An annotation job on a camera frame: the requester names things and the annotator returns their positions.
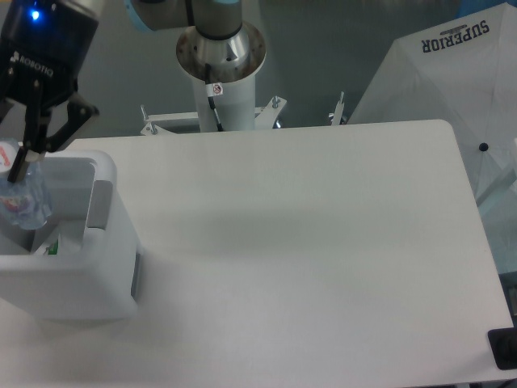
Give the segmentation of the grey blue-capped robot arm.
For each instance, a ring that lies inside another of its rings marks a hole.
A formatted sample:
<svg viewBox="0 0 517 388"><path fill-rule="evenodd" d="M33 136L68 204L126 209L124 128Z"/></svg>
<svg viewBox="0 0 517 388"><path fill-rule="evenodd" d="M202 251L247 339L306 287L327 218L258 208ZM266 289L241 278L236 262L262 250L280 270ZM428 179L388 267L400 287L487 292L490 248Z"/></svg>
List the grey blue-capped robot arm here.
<svg viewBox="0 0 517 388"><path fill-rule="evenodd" d="M239 1L127 1L132 20L151 31L195 27L210 40L242 27ZM8 173L23 180L30 163L63 150L99 114L78 93L78 75L103 11L102 1L13 1L1 30L1 115L26 108L25 129Z"/></svg>

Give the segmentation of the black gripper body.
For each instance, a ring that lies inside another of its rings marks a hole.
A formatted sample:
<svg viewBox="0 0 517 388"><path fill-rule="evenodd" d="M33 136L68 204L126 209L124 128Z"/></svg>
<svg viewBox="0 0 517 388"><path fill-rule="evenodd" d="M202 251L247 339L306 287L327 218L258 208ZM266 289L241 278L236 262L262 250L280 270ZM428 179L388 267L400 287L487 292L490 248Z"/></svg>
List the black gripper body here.
<svg viewBox="0 0 517 388"><path fill-rule="evenodd" d="M68 101L98 25L98 1L12 1L1 30L1 99L26 106L37 81L43 109Z"/></svg>

